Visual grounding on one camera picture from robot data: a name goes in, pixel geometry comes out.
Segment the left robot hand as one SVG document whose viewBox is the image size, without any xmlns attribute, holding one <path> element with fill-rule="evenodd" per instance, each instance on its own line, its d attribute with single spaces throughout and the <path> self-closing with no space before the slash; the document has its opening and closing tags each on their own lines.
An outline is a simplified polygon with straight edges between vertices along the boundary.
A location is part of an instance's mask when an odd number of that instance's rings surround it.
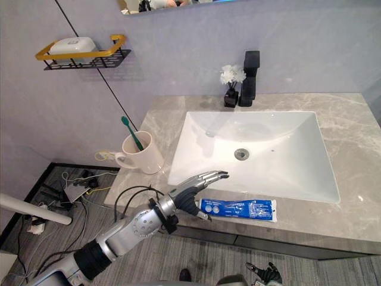
<svg viewBox="0 0 381 286">
<path fill-rule="evenodd" d="M 201 173 L 188 178 L 182 183 L 178 184 L 175 189 L 171 190 L 168 195 L 172 199 L 176 209 L 184 211 L 192 216 L 198 217 L 202 220 L 209 220 L 211 218 L 208 214 L 204 213 L 195 202 L 197 193 L 206 189 L 210 184 L 217 182 L 221 179 L 227 179 L 228 172 L 222 170 L 213 170 Z"/>
</svg>

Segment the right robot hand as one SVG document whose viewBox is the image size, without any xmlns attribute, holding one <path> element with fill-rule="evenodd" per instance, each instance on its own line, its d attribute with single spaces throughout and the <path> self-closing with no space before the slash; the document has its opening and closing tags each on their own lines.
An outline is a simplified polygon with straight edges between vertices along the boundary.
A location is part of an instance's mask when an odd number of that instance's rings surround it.
<svg viewBox="0 0 381 286">
<path fill-rule="evenodd" d="M 281 274 L 272 262 L 268 263 L 266 269 L 260 269 L 251 262 L 246 262 L 245 266 L 248 270 L 255 273 L 264 285 L 283 285 Z"/>
</svg>

